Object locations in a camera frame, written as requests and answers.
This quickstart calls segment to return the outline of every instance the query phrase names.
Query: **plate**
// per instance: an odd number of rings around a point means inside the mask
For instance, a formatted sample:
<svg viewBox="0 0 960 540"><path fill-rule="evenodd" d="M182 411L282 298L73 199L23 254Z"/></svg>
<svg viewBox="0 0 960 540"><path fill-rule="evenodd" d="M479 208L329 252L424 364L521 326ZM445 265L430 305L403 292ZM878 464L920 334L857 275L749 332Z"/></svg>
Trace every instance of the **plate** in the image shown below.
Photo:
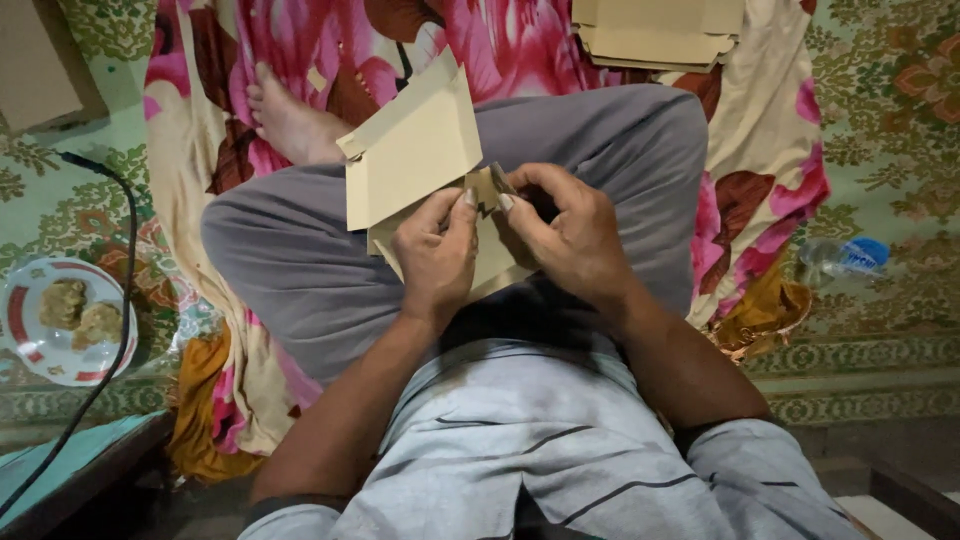
<svg viewBox="0 0 960 540"><path fill-rule="evenodd" d="M48 285L62 278L86 282L87 306L108 302L121 309L123 305L123 289L100 268L78 258L37 258L7 277L3 303L0 304L4 335L30 371L56 384L92 386L103 380L120 352L120 344L101 341L84 351L75 352L70 349L72 331L40 324L40 296ZM130 306L130 321L127 351L116 375L123 372L136 350L133 305Z"/></svg>

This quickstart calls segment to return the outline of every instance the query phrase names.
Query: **gray pants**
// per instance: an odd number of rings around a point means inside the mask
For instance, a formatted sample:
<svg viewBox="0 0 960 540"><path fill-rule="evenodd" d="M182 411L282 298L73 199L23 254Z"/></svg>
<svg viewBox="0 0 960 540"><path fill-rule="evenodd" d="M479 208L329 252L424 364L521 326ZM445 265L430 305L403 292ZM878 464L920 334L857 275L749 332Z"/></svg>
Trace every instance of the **gray pants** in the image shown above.
<svg viewBox="0 0 960 540"><path fill-rule="evenodd" d="M516 98L478 107L476 120L481 166L557 163L604 191L634 272L686 315L707 154L707 122L693 94L633 85ZM367 255L366 236L347 232L345 200L342 164L290 167L217 197L202 224L214 266L321 384L386 330L403 296L390 266ZM462 309L431 355L483 337L613 352L595 313L539 274Z"/></svg>

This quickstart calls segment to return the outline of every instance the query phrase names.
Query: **folded cardboard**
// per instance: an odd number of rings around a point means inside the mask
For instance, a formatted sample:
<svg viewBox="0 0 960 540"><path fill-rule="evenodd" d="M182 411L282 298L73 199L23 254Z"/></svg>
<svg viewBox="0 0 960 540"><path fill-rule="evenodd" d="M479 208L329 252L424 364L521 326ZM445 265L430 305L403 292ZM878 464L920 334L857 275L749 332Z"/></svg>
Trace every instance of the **folded cardboard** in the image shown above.
<svg viewBox="0 0 960 540"><path fill-rule="evenodd" d="M574 0L571 20L594 63L706 72L724 61L744 0Z"/></svg>
<svg viewBox="0 0 960 540"><path fill-rule="evenodd" d="M393 101L337 140L347 156L347 229L367 230L367 253L403 280L390 240L423 200L446 186L477 190L477 256L471 300L519 282L538 267L496 205L513 193L483 154L467 73L445 49Z"/></svg>
<svg viewBox="0 0 960 540"><path fill-rule="evenodd" d="M11 131L107 115L57 0L0 0L0 113Z"/></svg>

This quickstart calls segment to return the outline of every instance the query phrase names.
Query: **black cable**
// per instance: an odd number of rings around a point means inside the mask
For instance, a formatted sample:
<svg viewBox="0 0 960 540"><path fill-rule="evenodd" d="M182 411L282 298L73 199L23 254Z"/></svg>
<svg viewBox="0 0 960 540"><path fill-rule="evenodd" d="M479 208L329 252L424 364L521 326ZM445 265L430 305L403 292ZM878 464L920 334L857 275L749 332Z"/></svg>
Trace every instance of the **black cable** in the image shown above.
<svg viewBox="0 0 960 540"><path fill-rule="evenodd" d="M114 359L113 364L110 365L110 368L107 370L107 374L104 375L103 380L97 384L97 387L90 392L90 395L86 397L83 405L80 405L80 408L77 412L74 413L73 418L70 419L70 423L67 425L66 429L63 430L63 433L60 434L60 438L57 439L57 444L50 450L50 453L43 458L43 461L40 462L39 466L36 467L27 479L20 484L20 487L17 487L7 500L4 501L3 505L0 506L0 518L7 514L10 511L13 504L23 496L24 493L34 485L36 479L40 478L40 475L47 470L47 467L53 463L54 459L57 457L57 454L63 450L63 446L66 445L67 439L70 438L70 435L73 434L73 431L80 424L80 421L84 418L86 411L93 405L93 401L97 399L97 396L104 391L104 388L107 387L107 384L110 382L110 379L113 378L113 374L116 373L117 369L120 367L120 362L123 361L124 355L127 353L127 341L130 339L130 293L133 283L133 267L134 262L136 261L136 201L133 199L133 192L127 183L120 178L120 175L111 171L106 166L98 163L96 161L88 160L87 158L81 158L76 154L71 154L69 152L58 152L60 157L68 162L73 163L74 165L80 166L84 169L93 171L97 174L106 176L110 179L113 179L120 187L123 189L125 195L127 195L127 204L130 206L130 243L128 244L127 249L127 275L124 278L125 282L123 284L123 329L120 333L120 351L117 352L117 358Z"/></svg>

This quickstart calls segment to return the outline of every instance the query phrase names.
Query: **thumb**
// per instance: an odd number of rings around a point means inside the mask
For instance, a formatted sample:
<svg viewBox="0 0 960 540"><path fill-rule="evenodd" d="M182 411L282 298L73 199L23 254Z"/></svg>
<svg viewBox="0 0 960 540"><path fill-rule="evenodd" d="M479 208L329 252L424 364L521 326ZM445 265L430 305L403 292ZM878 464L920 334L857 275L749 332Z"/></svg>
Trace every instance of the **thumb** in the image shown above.
<svg viewBox="0 0 960 540"><path fill-rule="evenodd" d="M537 209L520 197L501 193L500 209L507 214L507 223L536 255L541 247L556 241L557 232L540 219Z"/></svg>
<svg viewBox="0 0 960 540"><path fill-rule="evenodd" d="M444 239L464 242L470 245L477 234L477 195L476 188L464 191L450 209L450 227Z"/></svg>

